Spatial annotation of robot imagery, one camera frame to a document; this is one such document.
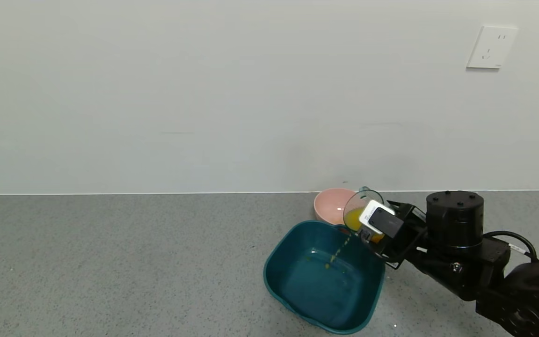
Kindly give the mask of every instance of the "plastic tub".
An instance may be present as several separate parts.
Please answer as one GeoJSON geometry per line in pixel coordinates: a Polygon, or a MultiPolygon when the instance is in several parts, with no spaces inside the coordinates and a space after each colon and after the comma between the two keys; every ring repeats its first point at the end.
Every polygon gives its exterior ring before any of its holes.
{"type": "Polygon", "coordinates": [[[301,222],[280,241],[263,269],[265,286],[280,303],[339,335],[367,325],[384,280],[384,263],[355,237],[330,263],[348,237],[344,226],[301,222]]]}

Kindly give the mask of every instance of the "gray countertop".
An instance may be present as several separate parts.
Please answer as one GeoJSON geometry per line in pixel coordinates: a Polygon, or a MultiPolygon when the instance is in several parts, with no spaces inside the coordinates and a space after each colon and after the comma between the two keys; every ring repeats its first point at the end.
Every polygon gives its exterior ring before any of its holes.
{"type": "MultiPolygon", "coordinates": [[[[539,254],[539,192],[483,192],[486,230],[539,254]]],[[[426,193],[390,193],[423,208],[426,193]]],[[[263,263],[314,194],[0,196],[0,337],[327,336],[282,307],[263,263]]],[[[511,266],[525,262],[513,254],[511,266]]],[[[409,263],[355,336],[500,337],[409,263]]]]}

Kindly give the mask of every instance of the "glass cup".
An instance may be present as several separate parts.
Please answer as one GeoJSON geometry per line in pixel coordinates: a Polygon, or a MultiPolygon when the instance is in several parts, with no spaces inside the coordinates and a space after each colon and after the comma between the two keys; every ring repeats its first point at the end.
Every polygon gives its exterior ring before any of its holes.
{"type": "Polygon", "coordinates": [[[353,233],[356,233],[361,228],[362,224],[359,221],[359,216],[361,216],[365,207],[372,200],[376,200],[381,204],[384,203],[384,199],[380,193],[367,186],[363,186],[362,188],[359,188],[359,192],[353,195],[346,203],[343,212],[344,224],[353,233]]]}

